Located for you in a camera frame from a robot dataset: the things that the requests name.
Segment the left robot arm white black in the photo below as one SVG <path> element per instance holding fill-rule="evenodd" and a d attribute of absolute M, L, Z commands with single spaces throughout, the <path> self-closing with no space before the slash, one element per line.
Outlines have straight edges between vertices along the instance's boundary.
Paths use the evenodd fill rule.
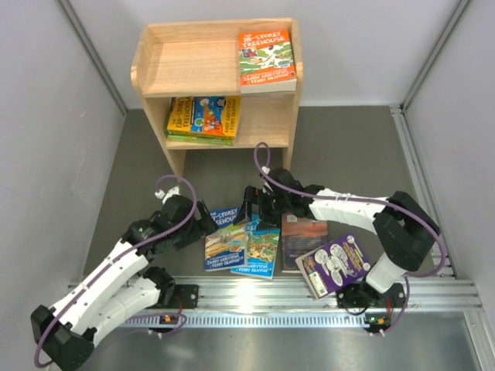
<path fill-rule="evenodd" d="M 176 282 L 151 262 L 218 230 L 204 202 L 179 194 L 162 196 L 162 208 L 132 223 L 107 257 L 63 299 L 31 314 L 36 352 L 61 370 L 77 370 L 99 343 L 141 310 L 165 307 Z"/>

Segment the lime green 65-Storey Treehouse book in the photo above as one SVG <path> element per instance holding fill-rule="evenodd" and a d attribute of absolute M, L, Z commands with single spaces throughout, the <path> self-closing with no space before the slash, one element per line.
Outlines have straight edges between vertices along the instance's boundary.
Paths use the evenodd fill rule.
<path fill-rule="evenodd" d="M 193 144 L 205 144 L 205 145 L 226 145 L 233 146 L 232 140 L 226 140 L 222 138 L 203 138 L 191 135 L 182 134 L 169 134 L 167 139 L 174 142 L 193 143 Z"/>

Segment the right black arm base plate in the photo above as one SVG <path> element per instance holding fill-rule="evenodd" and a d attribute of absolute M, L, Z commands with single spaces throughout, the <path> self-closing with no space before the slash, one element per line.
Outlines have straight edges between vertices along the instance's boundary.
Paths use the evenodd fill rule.
<path fill-rule="evenodd" d="M 405 304 L 406 293 L 400 283 L 392 284 L 387 291 L 380 293 L 361 281 L 337 290 L 336 299 L 337 307 L 346 310 L 401 308 Z"/>

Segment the blue 26-Storey Treehouse book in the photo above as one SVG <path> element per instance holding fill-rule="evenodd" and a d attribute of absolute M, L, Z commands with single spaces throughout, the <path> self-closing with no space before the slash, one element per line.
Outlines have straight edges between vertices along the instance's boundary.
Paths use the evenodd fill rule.
<path fill-rule="evenodd" d="M 247 223 L 247 264 L 230 269 L 232 274 L 265 280 L 273 278 L 281 230 L 272 226 L 258 230 L 260 223 L 258 214 L 254 214 L 252 221 Z"/>

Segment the yellow 130-Storey Treehouse book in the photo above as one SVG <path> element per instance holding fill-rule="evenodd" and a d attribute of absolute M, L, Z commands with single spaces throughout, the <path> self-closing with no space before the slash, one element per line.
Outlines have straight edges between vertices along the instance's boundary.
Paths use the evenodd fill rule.
<path fill-rule="evenodd" d="M 166 131 L 168 134 L 233 141 L 240 116 L 240 96 L 175 97 Z"/>

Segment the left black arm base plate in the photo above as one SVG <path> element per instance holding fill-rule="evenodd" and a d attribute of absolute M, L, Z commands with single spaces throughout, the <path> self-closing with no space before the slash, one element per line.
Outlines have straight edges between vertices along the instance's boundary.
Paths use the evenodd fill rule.
<path fill-rule="evenodd" d="M 167 309 L 195 309 L 199 300 L 199 286 L 196 284 L 176 284 L 173 291 L 166 294 L 161 306 Z"/>

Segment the blue 91-Storey Treehouse book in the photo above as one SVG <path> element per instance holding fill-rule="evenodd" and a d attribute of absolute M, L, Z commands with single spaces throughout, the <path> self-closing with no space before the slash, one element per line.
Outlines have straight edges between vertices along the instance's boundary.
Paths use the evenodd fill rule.
<path fill-rule="evenodd" d="M 219 229 L 206 236 L 204 270 L 222 271 L 244 267 L 247 262 L 247 234 L 244 224 L 235 225 L 240 207 L 210 211 Z"/>

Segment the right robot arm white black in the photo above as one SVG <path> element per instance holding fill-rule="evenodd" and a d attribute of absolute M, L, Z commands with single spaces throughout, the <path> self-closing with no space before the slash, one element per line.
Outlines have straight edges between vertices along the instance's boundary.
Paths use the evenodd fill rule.
<path fill-rule="evenodd" d="M 289 213 L 354 226 L 378 238 L 383 253 L 357 284 L 357 301 L 367 307 L 381 305 L 399 279 L 416 274 L 433 246 L 445 246 L 439 226 L 406 192 L 368 197 L 322 185 L 303 186 L 284 168 L 263 168 L 260 176 L 265 181 L 262 188 L 245 188 L 236 224 L 250 222 L 257 214 L 261 227 L 280 227 Z"/>

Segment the orange 78-Storey Treehouse book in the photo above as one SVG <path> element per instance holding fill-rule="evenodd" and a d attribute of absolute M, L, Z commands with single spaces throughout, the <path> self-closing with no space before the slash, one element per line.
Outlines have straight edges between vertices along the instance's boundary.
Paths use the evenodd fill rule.
<path fill-rule="evenodd" d="M 287 29 L 241 33 L 239 65 L 242 94 L 296 89 L 297 73 Z"/>

